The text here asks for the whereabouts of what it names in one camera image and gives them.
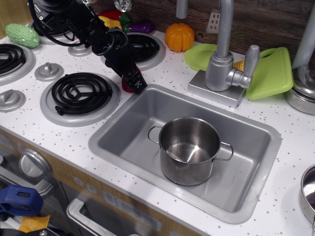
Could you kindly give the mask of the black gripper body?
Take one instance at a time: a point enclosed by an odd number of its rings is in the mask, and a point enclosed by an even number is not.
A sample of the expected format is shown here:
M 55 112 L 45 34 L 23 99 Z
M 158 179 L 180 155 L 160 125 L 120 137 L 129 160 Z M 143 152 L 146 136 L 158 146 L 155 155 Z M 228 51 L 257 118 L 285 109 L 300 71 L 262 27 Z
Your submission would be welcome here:
M 96 55 L 105 57 L 113 70 L 124 76 L 135 75 L 135 48 L 119 28 L 97 29 L 91 34 L 91 46 Z

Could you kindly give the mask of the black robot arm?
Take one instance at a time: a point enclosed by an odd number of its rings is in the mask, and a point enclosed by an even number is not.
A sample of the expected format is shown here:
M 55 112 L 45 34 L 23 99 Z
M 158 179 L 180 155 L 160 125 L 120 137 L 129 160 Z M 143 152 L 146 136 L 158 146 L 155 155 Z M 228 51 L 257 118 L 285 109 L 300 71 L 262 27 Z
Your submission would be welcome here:
M 108 28 L 91 6 L 82 0 L 30 0 L 28 5 L 37 28 L 51 41 L 58 42 L 47 29 L 69 30 L 80 44 L 91 47 L 94 54 L 106 59 L 108 67 L 124 76 L 135 94 L 147 87 L 134 62 L 135 48 L 127 34 L 119 28 Z

